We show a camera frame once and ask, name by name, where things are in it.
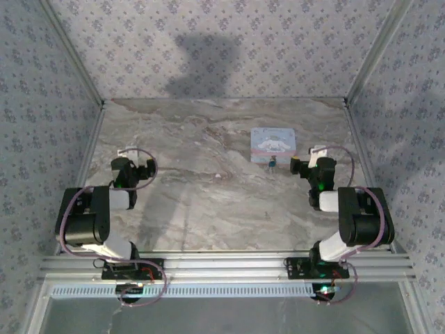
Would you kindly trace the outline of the pastel cartoon dog tin box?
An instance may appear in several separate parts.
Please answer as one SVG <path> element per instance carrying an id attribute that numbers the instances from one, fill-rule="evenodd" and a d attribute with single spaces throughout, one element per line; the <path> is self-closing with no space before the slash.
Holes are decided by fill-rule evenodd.
<path id="1" fill-rule="evenodd" d="M 254 127 L 250 130 L 250 161 L 268 164 L 272 157 L 277 165 L 289 164 L 296 154 L 296 133 L 292 128 Z"/>

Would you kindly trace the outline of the aluminium table side rail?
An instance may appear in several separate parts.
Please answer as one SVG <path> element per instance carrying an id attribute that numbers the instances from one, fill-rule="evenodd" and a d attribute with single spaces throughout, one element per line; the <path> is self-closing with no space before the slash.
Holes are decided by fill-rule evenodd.
<path id="1" fill-rule="evenodd" d="M 352 149 L 355 165 L 358 164 L 359 176 L 354 176 L 355 184 L 364 184 L 367 186 L 378 186 L 383 188 L 383 185 L 378 184 L 376 180 L 373 164 L 371 163 L 371 160 L 369 158 L 369 152 L 366 147 L 364 138 L 361 135 L 358 122 L 355 120 L 354 115 L 350 110 L 347 102 L 348 101 L 346 98 L 341 99 L 343 114 L 346 120 L 348 132 L 348 139 L 345 139 L 346 147 L 348 149 Z M 394 224 L 395 236 L 393 242 L 389 246 L 384 247 L 388 248 L 392 253 L 407 254 L 407 251 L 403 248 L 398 240 L 398 237 L 400 235 L 399 231 L 397 230 L 398 226 L 396 225 L 397 217 L 393 212 L 391 212 L 391 210 L 390 213 Z"/>
<path id="2" fill-rule="evenodd" d="M 90 164 L 92 161 L 92 157 L 94 155 L 97 140 L 99 138 L 99 133 L 102 128 L 102 123 L 104 120 L 104 114 L 105 114 L 104 106 L 105 106 L 105 102 L 103 102 L 102 105 L 100 106 L 97 117 L 95 118 L 95 123 L 93 125 L 92 131 L 88 138 L 86 148 L 83 152 L 81 165 L 78 169 L 76 181 L 74 183 L 75 188 L 82 188 L 86 184 L 86 181 L 88 179 L 89 167 L 90 167 Z"/>

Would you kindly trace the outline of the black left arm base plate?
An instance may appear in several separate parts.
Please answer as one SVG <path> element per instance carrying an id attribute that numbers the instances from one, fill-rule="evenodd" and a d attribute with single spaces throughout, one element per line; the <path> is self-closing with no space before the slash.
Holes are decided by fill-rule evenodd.
<path id="1" fill-rule="evenodd" d="M 152 258 L 109 262 L 102 260 L 103 280 L 162 280 L 160 269 L 164 269 L 164 259 Z"/>

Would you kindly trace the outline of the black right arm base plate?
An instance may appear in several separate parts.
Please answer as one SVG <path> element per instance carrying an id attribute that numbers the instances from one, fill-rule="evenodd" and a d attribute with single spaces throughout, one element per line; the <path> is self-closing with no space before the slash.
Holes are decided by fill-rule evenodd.
<path id="1" fill-rule="evenodd" d="M 349 271 L 336 262 L 313 261 L 308 257 L 287 257 L 283 264 L 289 280 L 350 277 Z"/>

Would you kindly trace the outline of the aluminium mounting rail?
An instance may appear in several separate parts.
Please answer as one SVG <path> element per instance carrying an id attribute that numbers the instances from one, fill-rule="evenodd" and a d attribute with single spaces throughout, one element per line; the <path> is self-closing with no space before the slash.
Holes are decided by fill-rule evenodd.
<path id="1" fill-rule="evenodd" d="M 164 259 L 170 282 L 179 283 L 284 283 L 284 260 L 306 257 L 308 251 L 245 250 L 184 251 L 142 253 L 146 258 Z M 360 282 L 405 282 L 416 279 L 410 257 L 383 248 L 354 255 L 348 259 L 357 270 Z M 38 278 L 66 282 L 98 281 L 101 271 L 93 266 L 93 256 L 82 253 L 71 257 L 60 254 L 45 257 Z"/>

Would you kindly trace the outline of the aluminium corner post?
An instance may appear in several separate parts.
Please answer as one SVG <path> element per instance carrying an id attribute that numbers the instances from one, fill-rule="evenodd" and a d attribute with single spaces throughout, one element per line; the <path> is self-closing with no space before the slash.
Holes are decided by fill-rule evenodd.
<path id="1" fill-rule="evenodd" d="M 68 34 L 63 28 L 62 22 L 59 20 L 50 0 L 36 0 L 42 14 L 49 24 L 49 27 L 54 32 L 57 43 L 60 45 L 65 57 L 73 68 L 75 75 L 80 80 L 83 88 L 86 90 L 88 97 L 93 100 L 98 106 L 102 106 L 103 99 L 95 88 L 95 85 L 88 74 L 82 60 L 72 44 Z"/>
<path id="2" fill-rule="evenodd" d="M 410 9 L 412 2 L 413 0 L 394 0 L 391 9 L 387 13 L 386 18 L 345 97 L 347 106 L 354 104 L 355 100 L 364 89 L 376 65 L 382 58 L 385 49 L 388 47 L 391 39 L 403 21 L 404 16 L 406 16 Z"/>

